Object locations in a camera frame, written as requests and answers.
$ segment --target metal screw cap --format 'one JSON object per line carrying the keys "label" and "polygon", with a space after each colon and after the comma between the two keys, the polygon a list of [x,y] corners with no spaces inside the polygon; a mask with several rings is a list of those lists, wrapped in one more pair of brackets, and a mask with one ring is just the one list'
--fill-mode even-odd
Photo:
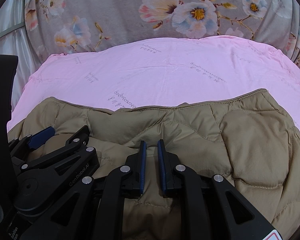
{"label": "metal screw cap", "polygon": [[176,166],[176,170],[177,171],[185,171],[186,167],[184,165],[179,164],[179,165]]}
{"label": "metal screw cap", "polygon": [[91,181],[92,181],[92,178],[89,177],[89,176],[86,176],[86,177],[84,177],[84,178],[82,179],[82,182],[83,182],[84,184],[89,184]]}
{"label": "metal screw cap", "polygon": [[124,166],[122,166],[122,167],[120,168],[120,171],[122,171],[122,172],[128,172],[128,171],[130,171],[130,167],[127,166],[127,165],[124,165]]}
{"label": "metal screw cap", "polygon": [[221,176],[220,174],[214,175],[213,179],[217,182],[222,182],[223,181],[223,176]]}

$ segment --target blue gripper pad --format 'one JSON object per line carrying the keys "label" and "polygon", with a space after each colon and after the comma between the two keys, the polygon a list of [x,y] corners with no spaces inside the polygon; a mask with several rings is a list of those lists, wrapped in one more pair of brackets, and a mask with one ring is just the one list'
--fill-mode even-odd
{"label": "blue gripper pad", "polygon": [[167,194],[166,169],[164,166],[163,153],[162,153],[160,141],[158,141],[158,161],[159,161],[161,190],[163,191],[163,194],[166,195]]}
{"label": "blue gripper pad", "polygon": [[28,146],[31,150],[36,150],[40,146],[44,145],[55,134],[55,130],[52,126],[47,127],[46,129],[36,133],[31,136]]}
{"label": "blue gripper pad", "polygon": [[143,194],[145,189],[145,180],[146,180],[146,151],[147,151],[147,144],[143,142],[143,149],[141,152],[141,170],[140,170],[140,194]]}

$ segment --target white flower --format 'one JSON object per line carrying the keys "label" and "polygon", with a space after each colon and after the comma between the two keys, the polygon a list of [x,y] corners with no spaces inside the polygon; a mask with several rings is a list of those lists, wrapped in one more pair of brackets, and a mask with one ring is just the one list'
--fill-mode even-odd
{"label": "white flower", "polygon": [[267,12],[266,0],[242,0],[243,10],[246,15],[251,15],[254,18],[262,18]]}
{"label": "white flower", "polygon": [[238,28],[235,29],[235,31],[232,28],[229,28],[225,35],[230,35],[230,36],[236,36],[239,38],[243,38],[243,33],[241,31],[238,30]]}
{"label": "white flower", "polygon": [[47,59],[47,57],[45,57],[45,55],[47,55],[47,50],[44,45],[40,45],[35,52],[41,62],[44,62]]}
{"label": "white flower", "polygon": [[162,21],[171,18],[179,0],[142,0],[140,17],[146,22]]}
{"label": "white flower", "polygon": [[179,5],[174,11],[172,26],[190,39],[200,39],[206,33],[213,35],[218,30],[215,10],[209,0]]}
{"label": "white flower", "polygon": [[62,14],[65,6],[65,0],[48,0],[48,9],[52,15]]}
{"label": "white flower", "polygon": [[73,49],[72,49],[72,48],[71,48],[71,49],[65,48],[65,49],[64,49],[64,54],[65,54],[65,55],[73,54]]}
{"label": "white flower", "polygon": [[54,41],[58,46],[68,47],[76,43],[77,38],[66,26],[54,35]]}
{"label": "white flower", "polygon": [[272,0],[272,9],[280,17],[292,18],[292,0]]}

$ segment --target yellow flower center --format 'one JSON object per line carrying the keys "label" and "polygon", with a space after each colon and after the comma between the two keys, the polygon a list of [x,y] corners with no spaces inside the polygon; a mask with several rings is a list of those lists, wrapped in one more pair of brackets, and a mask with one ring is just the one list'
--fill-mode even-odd
{"label": "yellow flower center", "polygon": [[194,8],[190,13],[192,14],[192,17],[198,21],[204,19],[205,11],[202,8]]}
{"label": "yellow flower center", "polygon": [[56,37],[56,38],[55,38],[55,41],[56,41],[56,42],[61,42],[61,43],[66,43],[66,42],[67,42],[65,38],[60,37],[60,36]]}
{"label": "yellow flower center", "polygon": [[255,3],[251,3],[250,4],[250,9],[253,12],[258,12],[259,11],[259,8],[258,8],[258,6]]}

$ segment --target white curtain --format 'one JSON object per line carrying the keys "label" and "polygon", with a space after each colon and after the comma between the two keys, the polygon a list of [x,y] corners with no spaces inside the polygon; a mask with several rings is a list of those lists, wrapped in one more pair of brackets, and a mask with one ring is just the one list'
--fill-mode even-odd
{"label": "white curtain", "polygon": [[[6,0],[0,8],[0,33],[24,22],[24,0]],[[29,76],[41,65],[29,42],[26,27],[0,38],[0,54],[19,57],[17,73],[12,89],[12,110],[18,103]]]}

